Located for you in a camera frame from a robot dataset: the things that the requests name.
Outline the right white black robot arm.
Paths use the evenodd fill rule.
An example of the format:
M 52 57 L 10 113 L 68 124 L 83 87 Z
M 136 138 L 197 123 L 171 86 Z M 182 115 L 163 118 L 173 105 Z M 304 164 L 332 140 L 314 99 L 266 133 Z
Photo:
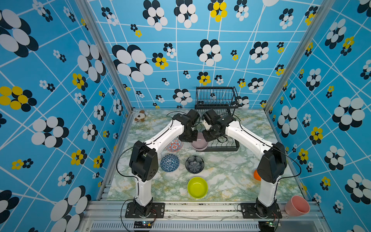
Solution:
M 265 217 L 276 204 L 278 182 L 287 167 L 287 156 L 284 146 L 269 142 L 244 127 L 231 114 L 218 115 L 213 109 L 202 116 L 205 130 L 203 136 L 210 142 L 222 136 L 228 136 L 252 151 L 259 159 L 257 167 L 261 177 L 260 193 L 256 208 L 261 217 Z

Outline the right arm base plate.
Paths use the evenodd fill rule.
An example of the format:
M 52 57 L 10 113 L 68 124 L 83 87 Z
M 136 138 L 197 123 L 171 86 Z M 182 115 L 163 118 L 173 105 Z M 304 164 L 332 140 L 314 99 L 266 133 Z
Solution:
M 237 206 L 245 219 L 281 219 L 282 214 L 278 203 L 266 207 L 256 203 L 240 203 Z

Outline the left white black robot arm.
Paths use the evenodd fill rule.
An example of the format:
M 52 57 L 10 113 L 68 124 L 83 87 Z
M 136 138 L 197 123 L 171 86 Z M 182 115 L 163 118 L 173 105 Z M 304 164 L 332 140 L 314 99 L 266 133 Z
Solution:
M 158 155 L 176 138 L 188 143 L 196 141 L 198 131 L 193 127 L 199 118 L 199 113 L 193 109 L 187 114 L 177 113 L 168 125 L 152 138 L 134 144 L 129 167 L 137 185 L 133 203 L 141 214 L 147 216 L 152 209 L 151 185 L 158 171 Z

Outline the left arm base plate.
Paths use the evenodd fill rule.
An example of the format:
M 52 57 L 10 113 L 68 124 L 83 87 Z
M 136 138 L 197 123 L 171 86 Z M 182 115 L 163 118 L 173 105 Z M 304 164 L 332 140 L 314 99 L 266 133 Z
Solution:
M 125 218 L 164 218 L 164 203 L 149 203 L 141 206 L 136 201 L 126 206 Z

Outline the lilac plastic bowl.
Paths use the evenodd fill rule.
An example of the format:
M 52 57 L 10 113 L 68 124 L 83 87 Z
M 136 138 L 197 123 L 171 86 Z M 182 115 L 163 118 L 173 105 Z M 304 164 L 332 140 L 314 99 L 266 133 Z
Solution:
M 191 143 L 191 146 L 194 150 L 201 152 L 207 149 L 208 142 L 205 140 L 202 132 L 198 132 L 196 141 Z

